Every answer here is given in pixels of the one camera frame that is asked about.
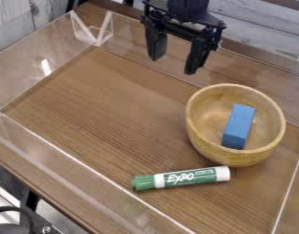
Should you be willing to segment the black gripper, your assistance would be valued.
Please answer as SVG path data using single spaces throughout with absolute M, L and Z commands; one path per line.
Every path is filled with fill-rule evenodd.
M 158 20 L 169 33 L 182 38 L 202 37 L 193 41 L 186 60 L 185 73 L 193 75 L 206 64 L 210 45 L 213 50 L 219 47 L 226 23 L 209 13 L 209 0 L 145 0 L 143 4 L 143 17 Z M 147 26 L 146 40 L 149 55 L 155 61 L 166 53 L 167 34 L 158 27 Z

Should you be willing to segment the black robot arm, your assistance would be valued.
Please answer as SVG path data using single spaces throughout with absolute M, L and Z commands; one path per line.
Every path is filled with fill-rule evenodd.
M 143 0 L 142 24 L 146 28 L 149 56 L 161 59 L 167 51 L 167 35 L 191 42 L 185 73 L 193 75 L 221 47 L 226 23 L 207 11 L 210 0 Z

